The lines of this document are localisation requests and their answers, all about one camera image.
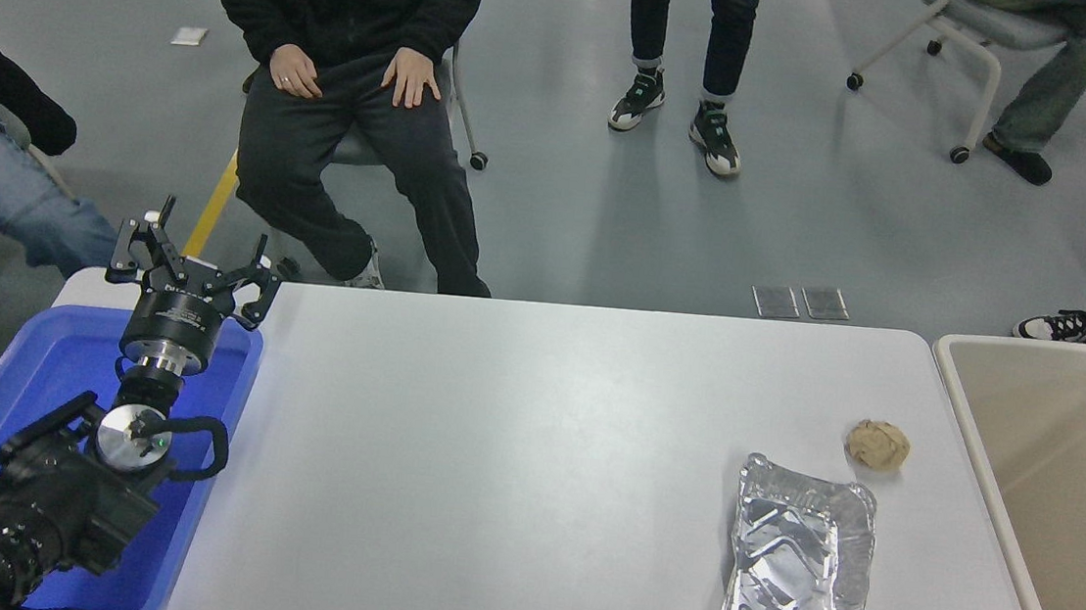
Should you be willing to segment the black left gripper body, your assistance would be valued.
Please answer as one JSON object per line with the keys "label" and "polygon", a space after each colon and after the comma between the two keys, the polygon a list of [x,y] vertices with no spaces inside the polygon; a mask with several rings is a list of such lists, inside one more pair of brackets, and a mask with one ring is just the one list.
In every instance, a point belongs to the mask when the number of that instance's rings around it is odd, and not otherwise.
{"label": "black left gripper body", "polygon": [[192,354],[211,355],[220,336],[220,325],[229,314],[228,292],[190,293],[164,282],[142,279],[141,296],[121,334],[122,348],[171,341]]}

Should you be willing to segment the person's right hand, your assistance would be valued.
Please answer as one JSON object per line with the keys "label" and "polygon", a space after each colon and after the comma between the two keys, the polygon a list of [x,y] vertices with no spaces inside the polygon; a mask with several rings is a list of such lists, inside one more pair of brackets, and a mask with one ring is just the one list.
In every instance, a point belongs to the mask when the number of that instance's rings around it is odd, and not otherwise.
{"label": "person's right hand", "polygon": [[277,46],[269,58],[269,69],[274,85],[283,93],[305,100],[323,97],[317,67],[300,46]]}

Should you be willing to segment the person's left hand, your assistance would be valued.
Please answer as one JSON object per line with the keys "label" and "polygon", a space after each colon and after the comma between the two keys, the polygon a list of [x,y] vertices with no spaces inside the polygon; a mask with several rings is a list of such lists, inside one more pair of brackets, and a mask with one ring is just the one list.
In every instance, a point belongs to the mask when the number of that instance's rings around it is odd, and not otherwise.
{"label": "person's left hand", "polygon": [[433,60],[408,47],[401,47],[391,58],[379,86],[391,91],[391,104],[395,109],[420,107],[426,96],[444,99]]}

